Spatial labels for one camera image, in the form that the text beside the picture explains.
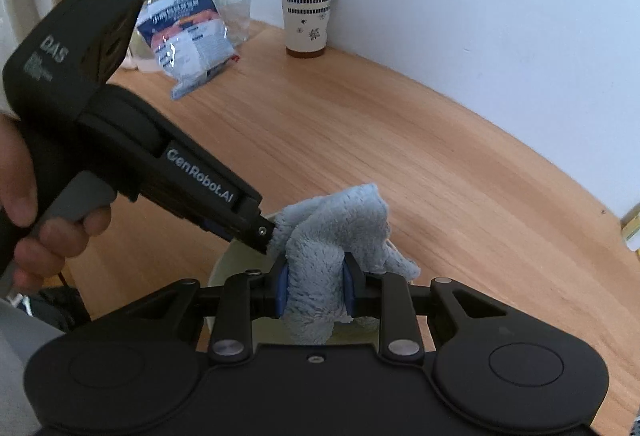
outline finger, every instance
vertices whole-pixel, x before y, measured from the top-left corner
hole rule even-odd
[[[22,294],[29,295],[35,293],[44,284],[44,278],[40,275],[29,273],[22,268],[14,271],[14,289]]]
[[[0,114],[0,203],[14,225],[23,228],[38,213],[38,193],[29,149],[12,120]]]
[[[42,246],[60,257],[77,257],[89,242],[82,225],[61,217],[49,219],[42,225],[38,238]]]
[[[94,210],[88,216],[85,217],[82,225],[84,231],[90,237],[102,234],[111,222],[111,207],[103,207],[101,209]]]
[[[65,265],[65,258],[46,249],[40,241],[25,237],[15,245],[14,259],[16,264],[28,273],[40,277],[53,277]]]

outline light blue towel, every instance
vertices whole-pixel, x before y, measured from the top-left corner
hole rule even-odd
[[[374,184],[313,197],[275,218],[267,254],[285,252],[289,289],[283,322],[297,344],[324,344],[335,322],[350,322],[342,292],[342,261],[349,251],[363,271],[390,271],[415,279],[420,269],[388,242],[388,206]],[[372,325],[366,319],[357,319]]]

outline circular pad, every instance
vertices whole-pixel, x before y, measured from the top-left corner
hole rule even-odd
[[[133,432],[180,406],[200,377],[184,342],[54,340],[29,361],[24,389],[43,425],[72,433]]]
[[[527,324],[506,326],[503,317],[465,323],[436,355],[436,386],[496,432],[539,434],[589,424],[609,385],[602,358],[576,337]]]
[[[508,344],[489,356],[492,371],[505,382],[523,387],[551,384],[562,374],[561,358],[535,344]]]

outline plastic bag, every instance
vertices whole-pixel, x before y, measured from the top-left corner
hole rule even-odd
[[[178,81],[173,99],[239,60],[213,0],[158,0],[140,12],[136,27],[164,72]]]

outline metal screw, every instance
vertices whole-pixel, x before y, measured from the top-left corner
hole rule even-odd
[[[389,344],[389,351],[398,356],[411,356],[420,351],[420,346],[413,340],[399,339]]]
[[[213,344],[213,352],[220,356],[236,356],[244,351],[244,344],[240,340],[225,339]]]

